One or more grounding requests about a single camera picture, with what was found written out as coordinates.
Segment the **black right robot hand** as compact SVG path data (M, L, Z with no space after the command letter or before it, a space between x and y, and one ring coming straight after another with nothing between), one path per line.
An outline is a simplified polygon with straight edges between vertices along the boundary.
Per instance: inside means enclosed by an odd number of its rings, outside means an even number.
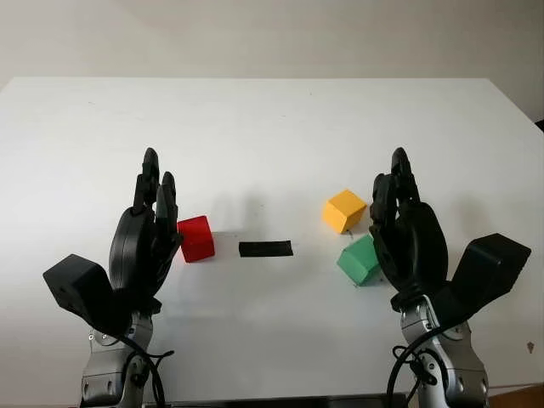
M440 291L448 269L445 236L434 210L420 198L401 147L392 155L391 171L374 180L370 215L377 260L397 291L391 299L393 310L400 312Z

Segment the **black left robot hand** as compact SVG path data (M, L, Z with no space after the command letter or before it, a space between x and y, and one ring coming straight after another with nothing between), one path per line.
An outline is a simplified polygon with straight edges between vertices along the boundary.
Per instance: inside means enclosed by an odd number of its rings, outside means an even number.
M109 278L116 298L130 310L161 311L156 293L181 247L174 176L160 173L156 151L144 154L133 205L124 211L110 247Z

